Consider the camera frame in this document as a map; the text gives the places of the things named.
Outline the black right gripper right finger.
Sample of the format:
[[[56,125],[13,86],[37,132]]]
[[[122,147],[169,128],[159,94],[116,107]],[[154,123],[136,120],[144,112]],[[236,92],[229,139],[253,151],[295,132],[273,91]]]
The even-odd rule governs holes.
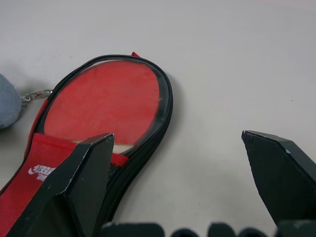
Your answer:
[[[316,220],[316,163],[285,138],[245,130],[241,139],[256,188],[274,223]]]

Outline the grey plush zipper pendant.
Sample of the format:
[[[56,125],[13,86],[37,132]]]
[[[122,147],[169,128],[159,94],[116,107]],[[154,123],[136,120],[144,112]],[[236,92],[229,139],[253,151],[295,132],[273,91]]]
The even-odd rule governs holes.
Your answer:
[[[21,113],[22,99],[16,88],[0,74],[0,129],[14,124]]]

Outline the red table tennis paddle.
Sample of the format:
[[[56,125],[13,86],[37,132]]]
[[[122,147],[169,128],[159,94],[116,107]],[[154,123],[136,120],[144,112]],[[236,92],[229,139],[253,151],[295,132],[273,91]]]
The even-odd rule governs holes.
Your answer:
[[[158,103],[158,80],[149,67],[123,60],[101,63],[80,73],[58,93],[44,133],[75,143],[112,133],[114,151],[122,153],[147,132]]]

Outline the silver metal keychain clasp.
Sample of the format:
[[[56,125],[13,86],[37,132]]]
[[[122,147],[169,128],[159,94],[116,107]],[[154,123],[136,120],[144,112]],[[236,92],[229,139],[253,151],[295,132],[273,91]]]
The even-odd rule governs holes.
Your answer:
[[[50,89],[27,93],[21,96],[22,106],[25,107],[34,100],[48,98],[51,94],[52,90]]]

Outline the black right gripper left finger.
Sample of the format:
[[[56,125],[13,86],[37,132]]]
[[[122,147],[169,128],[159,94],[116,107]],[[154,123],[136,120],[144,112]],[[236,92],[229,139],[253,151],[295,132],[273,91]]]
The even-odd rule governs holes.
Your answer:
[[[112,133],[77,144],[5,237],[97,237],[113,146]]]

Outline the red black paddle case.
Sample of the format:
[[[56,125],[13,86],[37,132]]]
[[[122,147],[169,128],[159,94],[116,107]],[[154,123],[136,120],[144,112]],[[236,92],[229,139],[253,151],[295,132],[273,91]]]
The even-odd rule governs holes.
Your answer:
[[[136,145],[125,152],[117,153],[114,151],[114,143],[106,194],[101,209],[102,225],[97,237],[100,236],[102,226],[113,219],[128,186],[162,141],[173,110],[173,93],[167,74],[156,64],[139,57],[136,53],[104,55],[91,59],[69,73],[52,90],[52,94],[44,101],[32,125],[22,164],[0,190],[0,237],[6,236],[49,174],[70,156],[77,144],[86,140],[75,143],[44,133],[44,122],[52,102],[58,93],[80,73],[98,64],[117,60],[144,64],[155,73],[159,85],[159,103],[152,125]]]

